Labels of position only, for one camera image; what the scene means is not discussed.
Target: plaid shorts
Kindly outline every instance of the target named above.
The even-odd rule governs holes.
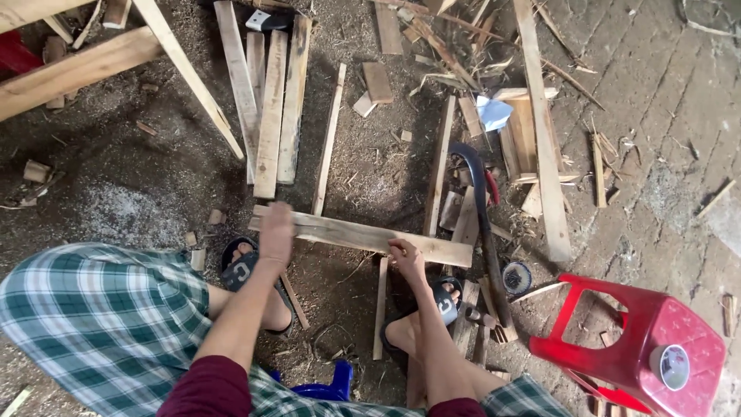
[[[77,243],[40,252],[0,283],[0,327],[44,372],[104,417],[154,416],[208,332],[208,290],[185,255]],[[301,397],[253,365],[255,416],[423,416]],[[482,401],[489,416],[566,417],[524,375]]]

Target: hand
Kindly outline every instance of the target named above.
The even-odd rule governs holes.
[[[425,274],[425,257],[414,245],[404,239],[389,239],[391,255],[399,271],[404,275],[409,286],[414,288],[419,284],[427,286]]]
[[[260,219],[260,260],[276,262],[285,269],[293,250],[291,207],[283,202],[270,203],[270,212]]]

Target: black slipper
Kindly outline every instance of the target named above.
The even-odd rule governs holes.
[[[444,283],[453,284],[453,291],[458,290],[459,296],[457,303],[453,304],[453,297],[451,296],[451,292],[445,291],[445,288],[442,287],[442,284]],[[440,311],[440,315],[442,316],[442,322],[445,323],[446,326],[450,323],[453,323],[458,318],[458,308],[461,306],[463,298],[463,286],[461,285],[460,281],[458,281],[455,277],[443,277],[442,279],[430,284],[430,287],[432,288],[432,296],[435,300],[435,304],[437,304],[437,309],[438,311]],[[381,343],[383,343],[383,348],[386,349],[387,352],[398,352],[401,351],[401,349],[389,343],[388,339],[386,338],[386,327],[388,327],[390,323],[400,320],[417,311],[418,309],[419,307],[417,306],[415,301],[404,312],[400,312],[399,314],[391,316],[391,318],[383,323],[379,336],[381,338]]]
[[[252,246],[252,252],[248,252],[242,255],[237,260],[232,262],[234,251],[239,248],[240,243],[246,243]],[[242,286],[247,282],[247,279],[249,279],[252,275],[252,271],[255,268],[258,259],[259,245],[249,237],[237,237],[226,245],[224,251],[222,252],[221,277],[222,281],[224,281],[224,285],[229,291],[237,292],[240,288],[242,288]],[[278,279],[278,282],[276,282],[275,288],[278,290],[278,293],[283,299],[283,303],[285,303],[285,306],[288,307],[288,309],[290,310],[290,324],[288,325],[288,327],[280,331],[268,329],[266,329],[265,331],[270,333],[271,335],[287,338],[290,335],[291,330],[293,330],[293,322],[296,321],[296,310],[293,309],[293,304],[290,303],[290,299],[288,298],[288,292],[286,292],[285,288],[283,287],[283,282],[281,282],[280,279]]]

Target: maroon sleeve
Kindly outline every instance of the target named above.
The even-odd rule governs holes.
[[[427,417],[486,417],[486,414],[473,398],[455,398],[433,405]]]
[[[157,417],[248,417],[251,400],[245,368],[226,356],[205,356],[175,384]]]

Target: person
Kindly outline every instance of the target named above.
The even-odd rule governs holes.
[[[399,239],[390,252],[419,311],[390,323],[385,337],[421,366],[428,409],[293,393],[253,363],[258,331],[284,332],[293,322],[276,287],[293,246],[290,206],[270,204],[260,230],[259,248],[240,242],[231,252],[231,271],[257,255],[242,266],[236,292],[205,283],[183,253],[103,243],[47,249],[0,284],[0,327],[104,417],[570,415],[528,375],[505,384],[458,353],[422,254]]]

